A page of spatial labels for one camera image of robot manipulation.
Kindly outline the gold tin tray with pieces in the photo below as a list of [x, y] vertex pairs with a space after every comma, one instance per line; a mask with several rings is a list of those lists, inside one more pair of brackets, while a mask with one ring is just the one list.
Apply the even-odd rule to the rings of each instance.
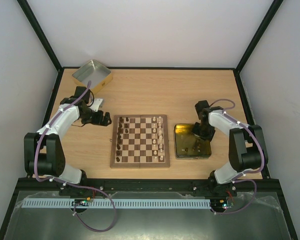
[[208, 159], [212, 155], [209, 141], [192, 134], [194, 124], [174, 126], [174, 152], [177, 159]]

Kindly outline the wooden chess board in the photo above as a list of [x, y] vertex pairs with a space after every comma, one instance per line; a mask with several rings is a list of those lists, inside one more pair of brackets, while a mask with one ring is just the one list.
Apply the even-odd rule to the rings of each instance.
[[[126, 117], [129, 118], [129, 123], [126, 123]], [[129, 124], [129, 133], [125, 133], [125, 124]], [[115, 115], [110, 167], [112, 169], [170, 167], [168, 116]]]

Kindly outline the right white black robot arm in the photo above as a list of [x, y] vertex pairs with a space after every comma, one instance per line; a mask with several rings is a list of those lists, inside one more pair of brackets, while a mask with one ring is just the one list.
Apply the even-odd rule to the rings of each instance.
[[246, 174], [260, 173], [268, 163], [268, 153], [262, 128], [243, 123], [228, 114], [236, 105], [222, 108], [214, 106], [216, 100], [209, 104], [207, 100], [199, 101], [195, 106], [200, 122], [194, 124], [192, 134], [197, 138], [211, 142], [216, 129], [228, 136], [228, 162], [212, 171], [208, 178], [208, 191], [219, 196], [226, 189], [226, 184], [233, 184]]

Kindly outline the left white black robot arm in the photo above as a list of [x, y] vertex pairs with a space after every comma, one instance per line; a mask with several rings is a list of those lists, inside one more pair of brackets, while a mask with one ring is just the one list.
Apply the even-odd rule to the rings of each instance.
[[109, 112], [103, 112], [104, 100], [95, 98], [93, 92], [78, 86], [74, 95], [65, 97], [53, 117], [36, 132], [24, 137], [24, 168], [29, 176], [37, 181], [45, 180], [79, 184], [85, 172], [66, 163], [62, 138], [74, 122], [81, 125], [108, 126], [112, 120]]

